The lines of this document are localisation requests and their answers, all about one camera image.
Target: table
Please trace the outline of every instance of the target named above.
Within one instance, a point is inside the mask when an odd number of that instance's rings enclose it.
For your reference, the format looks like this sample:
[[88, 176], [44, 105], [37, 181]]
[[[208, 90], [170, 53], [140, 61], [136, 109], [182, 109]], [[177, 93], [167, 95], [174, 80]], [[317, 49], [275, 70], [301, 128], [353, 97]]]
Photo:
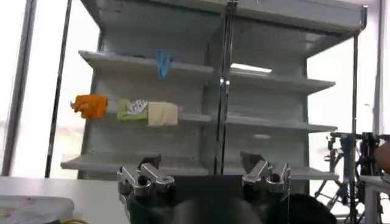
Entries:
[[378, 219], [378, 197], [377, 193], [390, 194], [390, 184], [386, 183], [381, 177], [361, 176], [361, 180], [366, 183], [365, 204], [366, 214], [365, 223], [375, 224]]
[[75, 218], [89, 224], [129, 224], [114, 181], [0, 177], [0, 194], [70, 198]]

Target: yellow cable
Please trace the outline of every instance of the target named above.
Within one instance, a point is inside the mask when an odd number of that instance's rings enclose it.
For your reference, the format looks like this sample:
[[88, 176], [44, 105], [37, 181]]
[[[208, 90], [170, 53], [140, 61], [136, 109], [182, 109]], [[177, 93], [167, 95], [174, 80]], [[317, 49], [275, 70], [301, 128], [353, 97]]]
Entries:
[[71, 224], [71, 223], [88, 224], [86, 221], [81, 220], [81, 219], [66, 219], [66, 220], [61, 221], [61, 224]]

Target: blue cloth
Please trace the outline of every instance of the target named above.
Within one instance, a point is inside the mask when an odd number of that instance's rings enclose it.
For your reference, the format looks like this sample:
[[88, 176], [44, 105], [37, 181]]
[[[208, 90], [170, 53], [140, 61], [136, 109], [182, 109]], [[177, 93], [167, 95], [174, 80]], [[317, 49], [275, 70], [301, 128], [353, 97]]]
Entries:
[[171, 67], [171, 60], [172, 57], [170, 54], [163, 53], [160, 51], [157, 52], [156, 61], [157, 61], [158, 77], [160, 79], [165, 79], [166, 75], [168, 74], [168, 71]]

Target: tripod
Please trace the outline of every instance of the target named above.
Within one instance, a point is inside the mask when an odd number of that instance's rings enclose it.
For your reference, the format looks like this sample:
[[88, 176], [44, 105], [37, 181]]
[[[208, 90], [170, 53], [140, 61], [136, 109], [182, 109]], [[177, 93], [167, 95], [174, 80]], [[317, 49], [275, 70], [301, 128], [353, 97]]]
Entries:
[[[341, 143], [341, 150], [334, 149], [333, 147], [336, 139], [339, 139]], [[318, 198], [321, 195], [329, 198], [330, 201], [327, 203], [328, 209], [332, 209], [336, 202], [348, 206], [350, 208], [350, 215], [346, 218], [345, 222], [350, 220], [351, 223], [360, 223], [364, 217], [365, 212], [360, 215], [358, 220], [356, 219], [356, 206], [358, 203], [364, 204], [365, 185], [363, 181], [360, 181], [360, 175], [378, 176], [381, 174], [381, 170], [376, 166], [374, 159], [374, 152], [379, 146], [380, 139], [388, 141], [390, 140], [390, 136], [374, 136], [372, 133], [358, 135], [335, 132], [330, 134], [330, 139], [328, 139], [330, 153], [324, 159], [329, 162], [329, 171], [334, 173], [335, 167], [341, 158], [344, 158], [344, 180], [343, 182], [335, 181], [339, 189], [333, 197], [328, 197], [321, 193], [327, 181], [322, 182], [318, 191], [314, 193], [314, 196]], [[355, 162], [356, 141], [360, 141], [360, 148], [358, 151], [358, 160]], [[378, 221], [382, 224], [381, 214], [383, 211], [380, 202], [378, 208]]]

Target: green cloth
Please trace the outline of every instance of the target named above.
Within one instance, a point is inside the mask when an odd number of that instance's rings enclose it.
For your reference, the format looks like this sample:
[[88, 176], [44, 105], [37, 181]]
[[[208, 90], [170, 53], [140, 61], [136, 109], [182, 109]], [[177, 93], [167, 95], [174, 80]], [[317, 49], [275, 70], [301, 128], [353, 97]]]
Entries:
[[118, 121], [147, 120], [147, 104], [148, 102], [146, 100], [130, 101], [128, 99], [121, 99], [118, 102]]

